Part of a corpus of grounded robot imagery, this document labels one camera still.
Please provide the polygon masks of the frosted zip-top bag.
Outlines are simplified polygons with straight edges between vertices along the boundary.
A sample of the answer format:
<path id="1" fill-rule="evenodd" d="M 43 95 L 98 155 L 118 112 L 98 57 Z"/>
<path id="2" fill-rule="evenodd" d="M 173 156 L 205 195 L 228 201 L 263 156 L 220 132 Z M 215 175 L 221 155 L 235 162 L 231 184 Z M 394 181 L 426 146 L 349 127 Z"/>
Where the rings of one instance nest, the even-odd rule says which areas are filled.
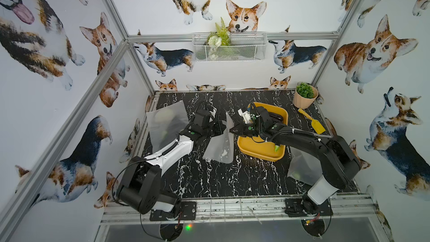
<path id="1" fill-rule="evenodd" d="M 291 147 L 292 159 L 287 176 L 313 186 L 322 176 L 320 161 L 314 156 Z"/>
<path id="2" fill-rule="evenodd" d="M 146 114 L 152 145 L 152 152 L 158 152 L 178 137 L 189 123 L 184 102 L 161 108 Z"/>
<path id="3" fill-rule="evenodd" d="M 226 113 L 226 120 L 221 121 L 218 130 L 222 130 L 219 136 L 212 137 L 203 158 L 207 161 L 217 161 L 223 164 L 231 164 L 234 159 L 234 135 L 230 129 L 234 122 Z"/>

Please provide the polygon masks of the yellow plastic tray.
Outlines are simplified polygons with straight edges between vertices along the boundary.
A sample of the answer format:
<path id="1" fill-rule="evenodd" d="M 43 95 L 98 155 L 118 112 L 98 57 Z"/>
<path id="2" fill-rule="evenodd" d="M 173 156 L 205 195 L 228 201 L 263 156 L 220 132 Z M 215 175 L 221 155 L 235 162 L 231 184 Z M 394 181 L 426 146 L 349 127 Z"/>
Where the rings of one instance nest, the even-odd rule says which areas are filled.
<path id="1" fill-rule="evenodd" d="M 254 102 L 256 107 L 264 107 L 268 112 L 280 115 L 282 123 L 288 124 L 288 113 L 285 109 L 278 106 Z M 278 152 L 274 151 L 275 144 L 273 142 L 263 142 L 260 137 L 238 137 L 237 145 L 239 150 L 245 155 L 252 156 L 261 160 L 276 162 L 282 159 L 286 152 L 286 146 L 280 145 Z"/>

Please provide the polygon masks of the frosted zip-top bag front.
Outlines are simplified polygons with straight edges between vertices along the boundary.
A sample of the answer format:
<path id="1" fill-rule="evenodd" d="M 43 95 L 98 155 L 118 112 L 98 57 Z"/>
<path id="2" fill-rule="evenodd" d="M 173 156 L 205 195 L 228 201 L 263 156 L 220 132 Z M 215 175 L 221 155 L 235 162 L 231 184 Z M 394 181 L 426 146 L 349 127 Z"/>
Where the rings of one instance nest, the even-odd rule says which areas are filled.
<path id="1" fill-rule="evenodd" d="M 320 161 L 314 156 L 291 147 L 292 159 L 287 176 L 313 186 L 322 176 Z"/>

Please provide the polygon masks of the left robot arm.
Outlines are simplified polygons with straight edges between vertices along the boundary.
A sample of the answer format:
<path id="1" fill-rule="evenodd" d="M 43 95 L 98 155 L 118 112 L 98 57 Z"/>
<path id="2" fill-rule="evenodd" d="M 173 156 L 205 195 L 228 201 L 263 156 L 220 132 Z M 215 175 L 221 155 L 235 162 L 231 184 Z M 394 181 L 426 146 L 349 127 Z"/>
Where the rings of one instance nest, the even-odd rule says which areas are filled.
<path id="1" fill-rule="evenodd" d="M 194 145 L 221 136 L 226 128 L 225 122 L 220 120 L 192 120 L 158 152 L 144 158 L 132 158 L 120 172 L 122 178 L 113 193 L 115 202 L 132 207 L 140 214 L 156 211 L 168 218 L 177 218 L 182 213 L 181 198 L 162 189 L 162 176 L 176 162 L 189 155 Z"/>

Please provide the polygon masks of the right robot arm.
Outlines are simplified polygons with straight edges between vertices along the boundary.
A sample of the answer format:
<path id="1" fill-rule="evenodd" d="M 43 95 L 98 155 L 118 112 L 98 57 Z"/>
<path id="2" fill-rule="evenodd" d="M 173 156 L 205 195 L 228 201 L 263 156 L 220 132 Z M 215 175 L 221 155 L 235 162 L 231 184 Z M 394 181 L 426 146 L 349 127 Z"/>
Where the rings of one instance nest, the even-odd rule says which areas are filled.
<path id="1" fill-rule="evenodd" d="M 254 103 L 240 109 L 239 114 L 244 121 L 235 125 L 230 133 L 293 147 L 319 160 L 322 175 L 303 195 L 303 205 L 320 206 L 338 190 L 345 189 L 362 168 L 341 136 L 322 136 L 290 127 Z"/>

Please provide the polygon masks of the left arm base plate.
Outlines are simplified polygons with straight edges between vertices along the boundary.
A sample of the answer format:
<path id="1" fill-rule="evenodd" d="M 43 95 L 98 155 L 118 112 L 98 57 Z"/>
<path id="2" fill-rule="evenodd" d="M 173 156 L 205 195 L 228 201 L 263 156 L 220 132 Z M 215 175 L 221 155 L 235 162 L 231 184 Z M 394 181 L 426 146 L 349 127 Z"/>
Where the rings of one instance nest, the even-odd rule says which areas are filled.
<path id="1" fill-rule="evenodd" d="M 195 220 L 197 203 L 179 201 L 172 205 L 157 202 L 150 214 L 150 221 Z"/>

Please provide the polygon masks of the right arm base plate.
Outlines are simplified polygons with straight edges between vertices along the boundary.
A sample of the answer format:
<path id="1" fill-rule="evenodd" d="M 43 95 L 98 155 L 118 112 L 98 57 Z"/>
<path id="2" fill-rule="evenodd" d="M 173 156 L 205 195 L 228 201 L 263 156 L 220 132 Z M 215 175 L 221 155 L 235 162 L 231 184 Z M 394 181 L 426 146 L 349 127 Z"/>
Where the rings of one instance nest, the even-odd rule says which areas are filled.
<path id="1" fill-rule="evenodd" d="M 303 200 L 303 198 L 286 198 L 284 200 L 284 212 L 289 217 L 315 217 L 317 215 L 332 216 L 333 211 L 329 201 L 330 199 L 327 199 L 321 205 L 316 205 L 310 199 Z"/>

